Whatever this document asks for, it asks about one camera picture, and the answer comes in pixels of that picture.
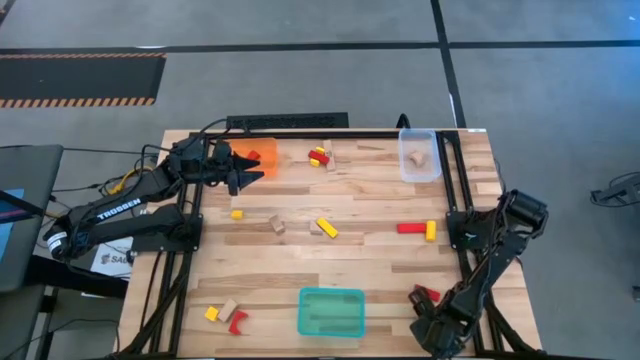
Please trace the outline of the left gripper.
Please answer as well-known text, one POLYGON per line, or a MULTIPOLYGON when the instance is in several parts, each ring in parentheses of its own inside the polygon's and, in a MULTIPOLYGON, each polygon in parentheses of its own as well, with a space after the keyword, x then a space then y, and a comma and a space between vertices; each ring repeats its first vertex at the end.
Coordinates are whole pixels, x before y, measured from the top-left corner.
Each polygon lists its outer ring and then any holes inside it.
POLYGON ((259 165, 259 160, 233 153, 229 144, 216 144, 212 155, 201 163, 197 180, 209 187, 222 182, 231 196, 237 196, 239 191, 264 177, 262 171, 246 171, 259 165))

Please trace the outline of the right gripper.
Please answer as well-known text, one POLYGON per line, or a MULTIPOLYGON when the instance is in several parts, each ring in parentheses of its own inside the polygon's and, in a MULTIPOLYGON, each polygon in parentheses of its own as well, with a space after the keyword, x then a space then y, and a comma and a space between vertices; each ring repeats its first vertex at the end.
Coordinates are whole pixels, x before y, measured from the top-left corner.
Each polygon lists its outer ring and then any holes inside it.
POLYGON ((417 314, 409 328, 420 347, 433 358, 449 358, 460 353, 473 328, 473 316, 457 309, 450 299, 434 305, 421 299, 414 289, 408 298, 417 314))

